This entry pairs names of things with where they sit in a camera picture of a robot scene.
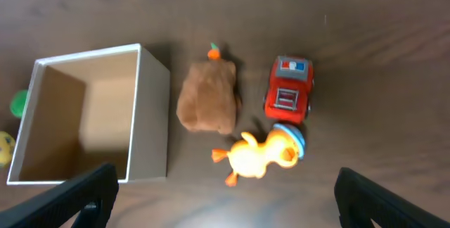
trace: red toy car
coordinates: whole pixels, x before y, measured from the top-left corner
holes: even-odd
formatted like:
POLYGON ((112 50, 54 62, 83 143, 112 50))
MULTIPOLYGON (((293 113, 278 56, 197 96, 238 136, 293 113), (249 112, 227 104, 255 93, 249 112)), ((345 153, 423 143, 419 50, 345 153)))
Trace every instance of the red toy car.
POLYGON ((311 61, 279 56, 272 67, 269 90, 264 97, 266 116, 299 125, 311 110, 309 94, 313 86, 311 61))

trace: wooden table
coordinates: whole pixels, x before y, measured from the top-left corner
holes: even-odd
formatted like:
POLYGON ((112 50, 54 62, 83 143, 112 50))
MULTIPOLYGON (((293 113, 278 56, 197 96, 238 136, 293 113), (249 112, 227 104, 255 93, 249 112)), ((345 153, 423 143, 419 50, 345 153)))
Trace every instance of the wooden table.
MULTIPOLYGON (((166 182, 121 186, 109 227, 338 227, 333 185, 355 169, 450 220, 450 0, 0 0, 0 129, 37 58, 140 42, 172 71, 166 182), (233 135, 265 130, 262 97, 278 54, 316 61, 305 160, 263 179, 224 180, 214 133, 175 116, 188 66, 209 42, 240 61, 233 135)), ((6 180, 6 170, 0 172, 6 180)), ((0 186, 0 209, 48 187, 0 186)))

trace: yellow ball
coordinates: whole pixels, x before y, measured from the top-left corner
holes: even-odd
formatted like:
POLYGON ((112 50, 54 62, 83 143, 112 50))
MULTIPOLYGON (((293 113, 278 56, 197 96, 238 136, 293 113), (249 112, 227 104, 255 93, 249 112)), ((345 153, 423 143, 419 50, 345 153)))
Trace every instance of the yellow ball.
POLYGON ((6 133, 0 132, 0 167, 3 167, 13 159, 15 140, 6 133))

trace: brown plush toy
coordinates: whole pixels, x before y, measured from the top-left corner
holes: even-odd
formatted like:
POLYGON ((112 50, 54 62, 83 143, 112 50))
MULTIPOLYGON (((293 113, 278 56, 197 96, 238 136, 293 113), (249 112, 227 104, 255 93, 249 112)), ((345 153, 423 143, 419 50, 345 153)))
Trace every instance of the brown plush toy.
POLYGON ((176 115, 192 132, 200 130, 230 134, 236 123, 236 67, 220 58, 212 44, 210 60, 192 64, 181 89, 176 115))

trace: white box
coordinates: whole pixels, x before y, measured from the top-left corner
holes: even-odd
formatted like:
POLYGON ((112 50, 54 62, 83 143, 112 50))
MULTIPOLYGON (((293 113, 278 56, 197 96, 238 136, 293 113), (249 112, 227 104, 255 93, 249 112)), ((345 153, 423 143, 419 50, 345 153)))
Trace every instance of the white box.
POLYGON ((140 44, 37 60, 8 185, 60 184, 115 164, 166 176, 170 73, 140 44))

